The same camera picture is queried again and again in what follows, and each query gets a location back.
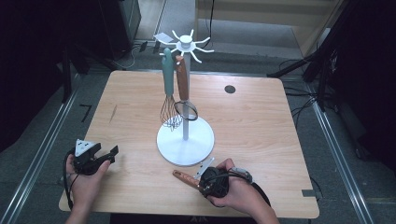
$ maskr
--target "round white base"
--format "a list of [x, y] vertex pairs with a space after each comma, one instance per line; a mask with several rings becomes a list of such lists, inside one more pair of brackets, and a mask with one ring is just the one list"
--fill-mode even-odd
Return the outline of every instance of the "round white base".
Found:
[[191, 166], [203, 161], [215, 144], [212, 128], [204, 119], [190, 121], [189, 126], [187, 140], [183, 139], [183, 125], [173, 131], [162, 126], [158, 131], [158, 149], [174, 165]]

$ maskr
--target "teal whisk handle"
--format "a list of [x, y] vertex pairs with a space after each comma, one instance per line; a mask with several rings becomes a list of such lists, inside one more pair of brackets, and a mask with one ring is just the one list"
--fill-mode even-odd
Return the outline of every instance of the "teal whisk handle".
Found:
[[165, 94], [172, 95], [174, 93], [174, 61], [170, 49], [163, 50], [163, 83]]

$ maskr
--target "whisk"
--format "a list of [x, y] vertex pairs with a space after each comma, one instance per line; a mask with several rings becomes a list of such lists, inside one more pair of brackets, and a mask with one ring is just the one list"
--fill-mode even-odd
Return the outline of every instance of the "whisk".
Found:
[[161, 109], [161, 122], [163, 126], [174, 130], [182, 122], [182, 117], [175, 110], [174, 93], [174, 61], [170, 49], [163, 50], [163, 83], [165, 86], [165, 102]]

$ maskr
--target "white utensil stand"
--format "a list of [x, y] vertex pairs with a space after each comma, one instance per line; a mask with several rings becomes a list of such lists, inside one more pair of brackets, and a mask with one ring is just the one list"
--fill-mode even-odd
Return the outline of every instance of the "white utensil stand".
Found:
[[[193, 53], [195, 49], [202, 52], [213, 52], [214, 50], [205, 50], [196, 47], [196, 44], [205, 43], [209, 37], [203, 41], [193, 42], [191, 30], [190, 35], [178, 37], [175, 31], [173, 35], [179, 40], [177, 43], [165, 43], [165, 45], [176, 46], [171, 52], [179, 50], [183, 56], [186, 71], [188, 88], [190, 90], [190, 65], [191, 55], [194, 60], [201, 63]], [[183, 119], [183, 126], [174, 130], [161, 126], [157, 134], [157, 146], [163, 157], [177, 166], [192, 166], [203, 161], [213, 150], [215, 144], [215, 135], [210, 125], [202, 118], [195, 121]]]

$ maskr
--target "hand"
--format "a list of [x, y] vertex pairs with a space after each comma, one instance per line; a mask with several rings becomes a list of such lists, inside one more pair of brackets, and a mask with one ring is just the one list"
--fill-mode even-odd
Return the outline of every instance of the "hand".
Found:
[[105, 161], [94, 175], [77, 175], [73, 168], [73, 155], [69, 155], [66, 162], [66, 172], [70, 175], [74, 205], [72, 213], [66, 223], [85, 223], [91, 212], [93, 202], [100, 190], [100, 184], [110, 161]]
[[[220, 163], [217, 168], [230, 170], [235, 167], [232, 159]], [[252, 216], [257, 223], [279, 223], [274, 209], [272, 209], [246, 180], [229, 177], [229, 191], [223, 198], [207, 196], [215, 206], [229, 206], [239, 212]]]

